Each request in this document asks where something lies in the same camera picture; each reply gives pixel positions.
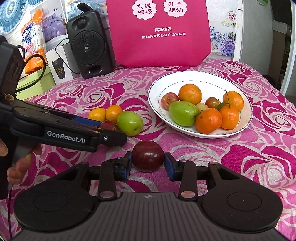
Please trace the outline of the person's left hand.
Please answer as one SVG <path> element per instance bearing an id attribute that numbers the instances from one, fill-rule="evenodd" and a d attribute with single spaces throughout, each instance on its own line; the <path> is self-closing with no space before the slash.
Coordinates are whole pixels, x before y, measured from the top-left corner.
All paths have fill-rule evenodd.
<path id="1" fill-rule="evenodd" d="M 34 145 L 33 149 L 30 150 L 30 152 L 27 154 L 27 156 L 22 157 L 17 160 L 15 166 L 10 166 L 6 170 L 6 179 L 8 180 L 8 183 L 17 185 L 21 184 L 23 181 L 23 178 L 27 172 L 32 166 L 33 163 L 33 152 L 36 155 L 41 155 L 42 154 L 42 146 L 41 144 L 36 144 Z M 7 156 L 9 153 L 9 150 L 6 146 L 6 144 L 3 142 L 1 139 L 1 159 L 3 159 L 5 156 Z M 4 178 L 4 165 L 1 164 L 1 178 Z"/>

